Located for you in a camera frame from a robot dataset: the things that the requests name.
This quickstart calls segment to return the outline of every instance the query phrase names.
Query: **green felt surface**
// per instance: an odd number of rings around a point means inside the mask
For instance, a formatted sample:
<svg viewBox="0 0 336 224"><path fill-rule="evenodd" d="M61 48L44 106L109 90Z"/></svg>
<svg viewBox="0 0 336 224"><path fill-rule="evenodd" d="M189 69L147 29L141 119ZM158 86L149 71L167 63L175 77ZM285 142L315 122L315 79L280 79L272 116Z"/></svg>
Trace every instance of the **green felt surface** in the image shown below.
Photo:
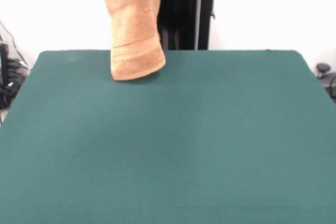
<svg viewBox="0 0 336 224"><path fill-rule="evenodd" d="M112 81L45 52L0 129L0 224L336 223L336 110L293 51L170 51Z"/></svg>

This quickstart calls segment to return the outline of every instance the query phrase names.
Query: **black cable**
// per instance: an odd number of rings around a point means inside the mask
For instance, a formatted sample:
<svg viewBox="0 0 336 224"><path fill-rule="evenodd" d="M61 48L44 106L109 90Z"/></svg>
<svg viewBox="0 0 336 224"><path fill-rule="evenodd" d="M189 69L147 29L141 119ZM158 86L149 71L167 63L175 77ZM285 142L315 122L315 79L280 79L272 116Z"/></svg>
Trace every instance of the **black cable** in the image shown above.
<svg viewBox="0 0 336 224"><path fill-rule="evenodd" d="M17 49L13 35L7 30L7 28L4 26L4 24L1 22L1 20L0 20L0 25L4 28L4 30L6 31L6 33L8 33L9 36L11 37L13 46L14 46L14 48L15 48L17 54L20 56L21 60L22 60L26 65L28 65L28 63L26 62L25 58L23 58L22 54L21 54L21 53L19 52L19 50Z"/></svg>

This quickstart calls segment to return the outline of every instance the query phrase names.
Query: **cable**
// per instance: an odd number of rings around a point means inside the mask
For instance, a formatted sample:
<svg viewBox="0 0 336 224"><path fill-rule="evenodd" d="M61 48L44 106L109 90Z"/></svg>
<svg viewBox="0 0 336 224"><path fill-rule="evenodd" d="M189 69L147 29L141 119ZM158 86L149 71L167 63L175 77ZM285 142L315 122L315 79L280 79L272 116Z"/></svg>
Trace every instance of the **cable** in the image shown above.
<svg viewBox="0 0 336 224"><path fill-rule="evenodd" d="M17 49L13 35L7 30L7 28L4 26L4 24L1 22L1 20L0 20L0 25L4 28L4 30L6 31L6 33L8 33L9 36L11 37L13 46L14 46L14 48L15 48L17 54L20 56L21 60L22 60L26 65L28 65L28 63L26 62L25 58L23 58L22 54L21 54L21 53L19 52L19 50Z"/></svg>
<svg viewBox="0 0 336 224"><path fill-rule="evenodd" d="M18 59L6 58L5 64L7 84L0 84L0 110L11 106L29 71Z"/></svg>

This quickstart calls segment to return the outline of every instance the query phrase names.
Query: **orange towel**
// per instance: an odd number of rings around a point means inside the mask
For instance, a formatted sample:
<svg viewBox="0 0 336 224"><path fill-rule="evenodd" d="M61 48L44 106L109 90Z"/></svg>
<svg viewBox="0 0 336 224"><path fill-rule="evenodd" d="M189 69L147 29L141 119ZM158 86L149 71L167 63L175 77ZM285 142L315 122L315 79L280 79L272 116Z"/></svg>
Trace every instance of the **orange towel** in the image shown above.
<svg viewBox="0 0 336 224"><path fill-rule="evenodd" d="M165 65L156 25L160 0L105 0L112 23L114 80L147 76Z"/></svg>

